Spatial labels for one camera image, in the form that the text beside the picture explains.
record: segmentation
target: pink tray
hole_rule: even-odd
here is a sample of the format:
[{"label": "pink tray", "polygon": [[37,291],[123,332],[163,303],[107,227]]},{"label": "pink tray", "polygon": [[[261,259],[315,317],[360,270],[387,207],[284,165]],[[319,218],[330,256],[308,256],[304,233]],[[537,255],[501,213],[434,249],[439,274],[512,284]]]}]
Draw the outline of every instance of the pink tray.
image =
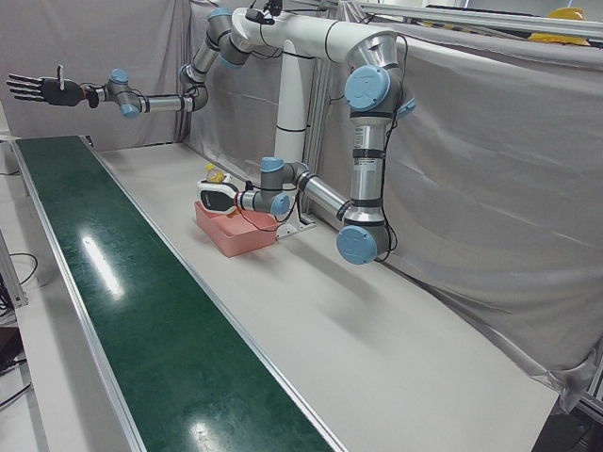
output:
[{"label": "pink tray", "polygon": [[273,216],[258,212],[245,212],[245,218],[258,228],[274,230],[258,231],[241,214],[228,217],[226,215],[207,212],[199,201],[195,202],[197,224],[214,241],[220,251],[232,257],[243,252],[257,250],[272,245],[276,240],[278,222]]}]

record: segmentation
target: conveyor belt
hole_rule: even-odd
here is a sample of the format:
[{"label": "conveyor belt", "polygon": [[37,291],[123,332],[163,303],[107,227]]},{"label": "conveyor belt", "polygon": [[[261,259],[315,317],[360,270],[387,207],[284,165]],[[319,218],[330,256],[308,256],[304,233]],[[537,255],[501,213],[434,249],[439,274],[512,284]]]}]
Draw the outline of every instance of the conveyor belt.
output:
[{"label": "conveyor belt", "polygon": [[133,449],[332,450],[79,137],[15,150]]}]

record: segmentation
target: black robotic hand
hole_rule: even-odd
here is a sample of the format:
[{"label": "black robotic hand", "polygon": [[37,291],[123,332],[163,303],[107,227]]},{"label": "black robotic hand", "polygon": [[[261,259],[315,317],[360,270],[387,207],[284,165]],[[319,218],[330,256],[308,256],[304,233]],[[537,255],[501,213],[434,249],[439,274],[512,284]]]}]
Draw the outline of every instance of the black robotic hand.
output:
[{"label": "black robotic hand", "polygon": [[99,97],[96,90],[82,87],[73,80],[63,78],[62,66],[57,68],[57,78],[23,77],[10,73],[7,85],[10,92],[15,94],[15,99],[20,101],[47,102],[50,105],[76,106],[87,99],[90,108],[96,108]]}]

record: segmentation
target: blue joint cap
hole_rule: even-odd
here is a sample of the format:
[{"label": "blue joint cap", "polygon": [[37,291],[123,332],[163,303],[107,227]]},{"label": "blue joint cap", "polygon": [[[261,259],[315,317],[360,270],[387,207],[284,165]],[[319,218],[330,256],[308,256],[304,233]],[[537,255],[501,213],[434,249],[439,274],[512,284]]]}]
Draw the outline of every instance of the blue joint cap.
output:
[{"label": "blue joint cap", "polygon": [[140,114],[140,110],[138,110],[134,105],[131,104],[120,105],[120,110],[128,120],[133,120],[134,118],[137,118]]},{"label": "blue joint cap", "polygon": [[383,102],[390,85],[391,79],[385,69],[367,64],[348,77],[344,95],[352,110],[368,111]]},{"label": "blue joint cap", "polygon": [[232,16],[232,15],[233,15],[233,11],[231,11],[228,8],[216,8],[216,9],[212,10],[209,14],[207,14],[207,20],[211,19],[212,17]]},{"label": "blue joint cap", "polygon": [[360,266],[375,260],[377,242],[366,229],[346,226],[337,235],[337,250],[346,261]]},{"label": "blue joint cap", "polygon": [[262,172],[274,172],[280,170],[285,166],[285,161],[279,157],[262,157],[260,163],[260,171]]},{"label": "blue joint cap", "polygon": [[396,112],[396,119],[399,120],[400,118],[404,118],[406,115],[408,115],[410,112],[412,112],[416,107],[416,101],[415,98],[413,97],[410,101],[408,101],[406,104],[404,104],[403,106],[401,106],[398,111]]},{"label": "blue joint cap", "polygon": [[221,63],[226,66],[228,69],[241,69],[243,67],[242,64],[235,64],[235,63],[231,63],[230,61],[228,61],[226,58],[224,58],[222,55],[220,55],[220,61]]},{"label": "blue joint cap", "polygon": [[290,200],[285,193],[279,193],[272,199],[270,213],[273,215],[284,215],[289,211]]},{"label": "blue joint cap", "polygon": [[111,71],[109,79],[118,85],[127,85],[129,81],[128,73],[124,69],[114,69]]}]

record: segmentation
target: white robotic arm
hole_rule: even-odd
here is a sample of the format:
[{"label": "white robotic arm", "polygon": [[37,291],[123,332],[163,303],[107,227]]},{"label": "white robotic arm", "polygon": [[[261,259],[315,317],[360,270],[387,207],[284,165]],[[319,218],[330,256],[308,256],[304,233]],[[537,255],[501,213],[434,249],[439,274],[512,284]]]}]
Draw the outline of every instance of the white robotic arm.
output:
[{"label": "white robotic arm", "polygon": [[[273,157],[262,160],[260,189],[237,192],[232,187],[203,184],[202,202],[208,208],[213,203],[214,211],[219,205],[218,210],[224,213],[235,206],[280,215],[289,208],[283,184],[294,184],[343,221],[337,247],[346,260],[364,264],[388,252],[391,233],[383,215],[386,131],[399,112],[408,112],[414,106],[412,102],[403,102],[396,32],[285,12],[267,16],[250,8],[232,13],[226,8],[216,8],[207,21],[204,44],[180,70],[181,94],[145,96],[130,88],[127,73],[119,69],[101,87],[80,87],[62,79],[62,73],[57,79],[10,75],[7,83],[21,100],[73,106],[88,99],[91,107],[111,101],[120,106],[126,118],[161,110],[192,112],[207,103],[205,79],[216,59],[235,69],[244,65],[259,46],[281,48],[283,68],[275,152]],[[298,163],[302,160],[316,58],[347,63],[352,69],[345,88],[350,119],[355,125],[350,199],[339,195]]]}]

